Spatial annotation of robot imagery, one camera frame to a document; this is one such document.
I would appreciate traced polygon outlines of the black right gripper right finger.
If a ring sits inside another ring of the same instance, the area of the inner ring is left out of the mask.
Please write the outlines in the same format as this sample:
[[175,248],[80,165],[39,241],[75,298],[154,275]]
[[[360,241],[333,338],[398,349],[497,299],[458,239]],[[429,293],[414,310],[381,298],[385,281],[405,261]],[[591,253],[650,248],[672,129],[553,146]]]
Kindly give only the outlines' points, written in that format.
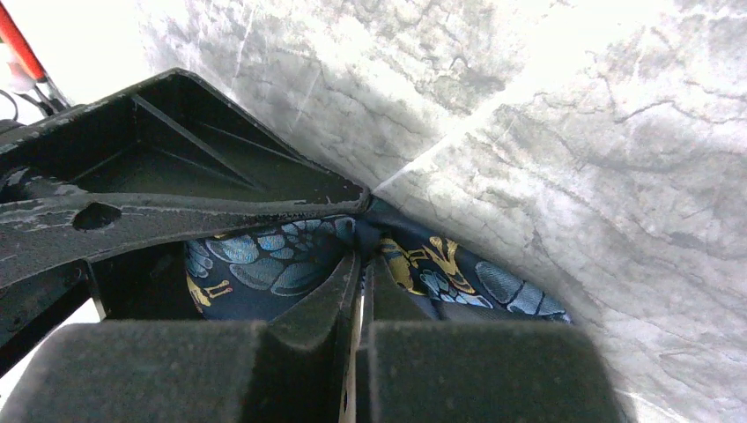
[[365,270],[358,422],[624,422],[581,330],[539,321],[436,321],[382,257]]

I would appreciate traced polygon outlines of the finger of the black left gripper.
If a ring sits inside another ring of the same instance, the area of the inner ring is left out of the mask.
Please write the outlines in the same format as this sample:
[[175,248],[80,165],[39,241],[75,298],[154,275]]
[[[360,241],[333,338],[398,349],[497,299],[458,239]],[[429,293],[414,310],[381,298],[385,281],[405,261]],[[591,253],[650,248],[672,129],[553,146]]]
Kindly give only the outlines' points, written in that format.
[[1,369],[87,299],[104,320],[195,319],[185,241],[360,212],[368,199],[182,69],[5,123]]

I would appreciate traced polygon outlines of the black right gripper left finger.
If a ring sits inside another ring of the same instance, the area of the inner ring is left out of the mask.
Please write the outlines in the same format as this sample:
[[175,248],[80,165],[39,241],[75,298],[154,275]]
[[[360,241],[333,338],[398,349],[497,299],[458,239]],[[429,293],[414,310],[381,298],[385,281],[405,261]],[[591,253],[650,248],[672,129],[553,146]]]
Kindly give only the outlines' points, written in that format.
[[361,260],[275,320],[119,321],[57,330],[4,422],[335,422]]

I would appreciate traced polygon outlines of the dark blue patterned tie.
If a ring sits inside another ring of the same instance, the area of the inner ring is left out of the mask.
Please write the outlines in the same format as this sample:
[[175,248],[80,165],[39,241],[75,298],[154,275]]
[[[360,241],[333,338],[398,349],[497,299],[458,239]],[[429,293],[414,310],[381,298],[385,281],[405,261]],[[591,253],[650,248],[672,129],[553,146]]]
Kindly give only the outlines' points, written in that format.
[[394,284],[441,321],[569,323],[560,302],[375,198],[338,214],[186,241],[196,309],[209,320],[272,320],[319,287],[345,255],[381,256]]

